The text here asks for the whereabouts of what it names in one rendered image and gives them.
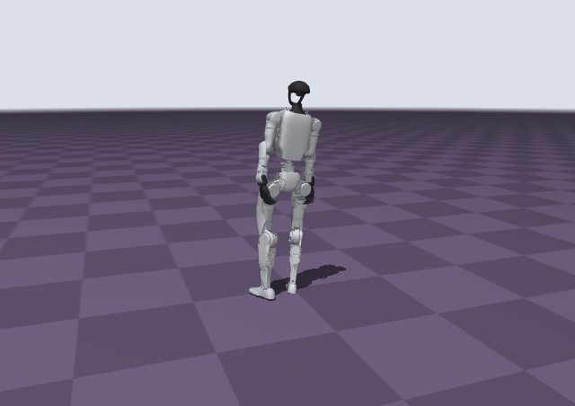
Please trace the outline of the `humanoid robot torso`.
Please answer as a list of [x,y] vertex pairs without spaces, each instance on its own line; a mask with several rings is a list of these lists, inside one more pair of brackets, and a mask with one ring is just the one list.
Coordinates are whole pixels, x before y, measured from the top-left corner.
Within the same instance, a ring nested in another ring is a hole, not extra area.
[[301,161],[307,151],[313,118],[308,114],[308,110],[305,115],[290,111],[292,108],[289,110],[286,108],[281,110],[284,113],[282,120],[277,124],[274,143],[276,156],[286,161],[279,163],[283,165],[281,165],[280,172],[276,172],[275,178],[281,182],[279,191],[291,192],[297,191],[300,186],[300,173],[295,172],[295,166],[291,160]]

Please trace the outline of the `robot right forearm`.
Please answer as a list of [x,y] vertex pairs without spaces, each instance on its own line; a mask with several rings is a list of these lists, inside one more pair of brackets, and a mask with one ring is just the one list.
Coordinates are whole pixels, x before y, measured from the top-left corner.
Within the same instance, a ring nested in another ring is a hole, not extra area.
[[305,181],[311,182],[312,177],[314,176],[314,163],[315,163],[315,154],[313,156],[307,156],[305,158]]

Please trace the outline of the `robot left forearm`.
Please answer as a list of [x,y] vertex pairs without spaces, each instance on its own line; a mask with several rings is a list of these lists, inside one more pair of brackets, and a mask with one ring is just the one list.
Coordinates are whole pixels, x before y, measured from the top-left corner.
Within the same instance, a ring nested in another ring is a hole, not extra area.
[[269,159],[270,159],[270,156],[268,154],[266,154],[266,143],[261,142],[259,144],[259,163],[258,163],[257,175],[256,175],[256,181],[258,183],[262,183],[261,176],[263,174],[265,174],[266,178],[267,178]]

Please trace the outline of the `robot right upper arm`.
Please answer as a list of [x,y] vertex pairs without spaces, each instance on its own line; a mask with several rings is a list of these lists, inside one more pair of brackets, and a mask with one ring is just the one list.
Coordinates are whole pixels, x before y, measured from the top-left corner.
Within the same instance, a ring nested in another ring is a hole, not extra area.
[[314,117],[312,118],[313,118],[313,126],[311,130],[307,151],[305,152],[304,156],[313,156],[315,154],[315,148],[318,142],[319,131],[322,128],[322,122],[319,119],[316,119]]

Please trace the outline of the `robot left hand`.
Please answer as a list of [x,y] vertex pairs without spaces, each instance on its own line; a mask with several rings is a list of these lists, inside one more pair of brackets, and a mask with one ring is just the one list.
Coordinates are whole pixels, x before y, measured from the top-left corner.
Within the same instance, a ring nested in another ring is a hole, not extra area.
[[266,186],[266,184],[268,183],[268,181],[267,181],[267,178],[266,178],[266,175],[265,175],[265,174],[263,174],[263,175],[261,176],[261,180],[262,180],[262,183],[258,183],[258,185],[261,186],[261,187],[260,187],[260,195],[261,195],[261,198],[263,199],[263,201],[264,201],[265,204],[268,204],[268,205],[273,205],[273,204],[275,204],[275,202],[277,202],[277,201],[276,201],[276,200],[273,200],[272,197],[271,197],[271,195],[270,195],[270,191],[269,191],[269,189],[268,189],[267,186]]

